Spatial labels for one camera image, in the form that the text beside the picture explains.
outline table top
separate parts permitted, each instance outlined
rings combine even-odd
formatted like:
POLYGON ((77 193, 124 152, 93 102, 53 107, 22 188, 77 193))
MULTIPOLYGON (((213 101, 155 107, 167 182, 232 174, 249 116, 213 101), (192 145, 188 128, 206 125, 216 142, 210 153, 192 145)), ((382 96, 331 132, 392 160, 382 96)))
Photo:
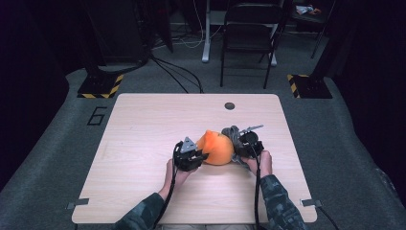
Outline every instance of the table top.
MULTIPOLYGON (((74 223, 114 223, 141 200, 158 192, 174 146, 196 142, 207 129, 256 129, 273 157, 274 175, 289 192, 305 222, 317 218, 282 106, 270 94, 121 94, 107 123, 75 208, 74 223), (226 103, 233 103, 229 110, 226 103)), ((203 164, 172 195, 160 223, 255 223, 255 176, 237 163, 203 164)), ((262 194, 259 221, 267 222, 262 194)))

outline dark background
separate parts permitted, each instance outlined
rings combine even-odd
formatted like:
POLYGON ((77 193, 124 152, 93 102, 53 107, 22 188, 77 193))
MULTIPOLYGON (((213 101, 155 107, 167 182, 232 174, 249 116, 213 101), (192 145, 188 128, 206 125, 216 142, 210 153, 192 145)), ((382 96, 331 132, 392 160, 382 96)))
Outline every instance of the dark background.
MULTIPOLYGON (((405 204, 406 23, 402 10, 406 4, 374 2, 354 9, 350 1, 339 2, 341 9, 354 10, 359 23, 348 51, 338 54, 343 64, 334 71, 333 79, 349 107, 359 139, 392 179, 405 204)), ((66 9, 74 9, 68 13, 80 21, 78 30, 85 34, 89 52, 103 65, 101 49, 79 0, 0 3, 1 188, 63 104, 69 89, 65 76, 83 68, 78 44, 62 16, 66 9)), ((335 15, 334 24, 351 28, 347 19, 344 14, 335 15)), ((334 27, 330 29, 334 36, 334 27)))

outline gray floor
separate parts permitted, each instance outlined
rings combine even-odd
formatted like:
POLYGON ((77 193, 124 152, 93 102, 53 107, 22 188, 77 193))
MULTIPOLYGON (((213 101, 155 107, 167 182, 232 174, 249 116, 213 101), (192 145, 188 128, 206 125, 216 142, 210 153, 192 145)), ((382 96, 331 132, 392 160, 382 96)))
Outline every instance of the gray floor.
MULTIPOLYGON (((405 209, 382 182, 375 164, 354 134, 348 109, 332 79, 325 79, 333 96, 330 100, 295 99, 290 90, 286 76, 310 74, 327 40, 323 40, 316 58, 310 59, 315 44, 312 36, 284 34, 277 51, 278 66, 271 69, 267 89, 262 89, 264 71, 252 71, 253 77, 226 76, 224 87, 219 87, 220 40, 214 38, 209 63, 201 62, 203 43, 195 48, 176 44, 173 54, 162 47, 153 54, 195 73, 205 93, 278 95, 309 190, 313 198, 323 201, 325 210, 340 229, 406 229, 405 209)), ((117 99, 117 95, 113 99, 77 98, 85 77, 83 70, 67 76, 70 92, 64 105, 1 192, 0 229, 74 229, 73 210, 65 210, 65 206, 79 197, 117 99), (97 106, 106 107, 100 110, 105 117, 100 126, 87 126, 97 106)), ((194 85, 177 78, 191 93, 198 93, 194 85)), ((149 61, 146 66, 124 75, 118 91, 121 93, 184 91, 149 61)), ((319 211, 317 221, 309 226, 334 229, 319 211)), ((80 225, 79 229, 109 227, 89 224, 80 225)))

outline yellow black striped tape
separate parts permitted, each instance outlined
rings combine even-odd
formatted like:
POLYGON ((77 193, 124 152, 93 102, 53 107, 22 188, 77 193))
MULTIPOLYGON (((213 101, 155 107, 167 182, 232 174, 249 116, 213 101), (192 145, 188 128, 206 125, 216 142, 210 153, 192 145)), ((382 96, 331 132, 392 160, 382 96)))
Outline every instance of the yellow black striped tape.
POLYGON ((113 88, 111 89, 110 93, 108 93, 108 94, 78 94, 78 98, 88 98, 88 99, 113 98, 114 95, 116 95, 117 90, 119 90, 119 86, 123 80, 123 77, 124 77, 124 75, 120 75, 117 77, 113 88))
POLYGON ((308 75, 287 75, 287 80, 289 81, 290 89, 292 90, 293 96, 297 99, 300 99, 301 95, 299 94, 298 87, 296 86, 296 83, 293 79, 294 76, 308 78, 308 75))

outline camouflage sleeve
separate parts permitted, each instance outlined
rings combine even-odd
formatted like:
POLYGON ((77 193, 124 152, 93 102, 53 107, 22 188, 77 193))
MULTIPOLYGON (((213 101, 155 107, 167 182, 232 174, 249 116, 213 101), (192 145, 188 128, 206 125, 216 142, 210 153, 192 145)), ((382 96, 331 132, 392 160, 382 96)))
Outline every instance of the camouflage sleeve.
POLYGON ((160 195, 154 193, 141 201, 137 206, 125 214, 119 221, 117 221, 113 230, 127 230, 127 229, 152 229, 155 220, 158 218, 164 200, 160 195))
POLYGON ((270 229, 309 229, 305 225, 301 213, 289 199, 287 190, 275 175, 263 177, 260 180, 260 187, 270 229))

